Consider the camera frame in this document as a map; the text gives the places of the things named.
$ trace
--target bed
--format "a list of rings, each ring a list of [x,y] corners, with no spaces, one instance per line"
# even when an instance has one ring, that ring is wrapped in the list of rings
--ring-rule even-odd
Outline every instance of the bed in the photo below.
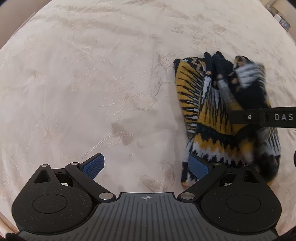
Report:
[[[0,50],[0,233],[41,164],[96,153],[120,192],[180,193],[187,143],[173,61],[221,51],[262,62],[274,107],[296,105],[296,47],[258,0],[52,0]],[[279,129],[271,188],[283,234],[296,225],[296,134]]]

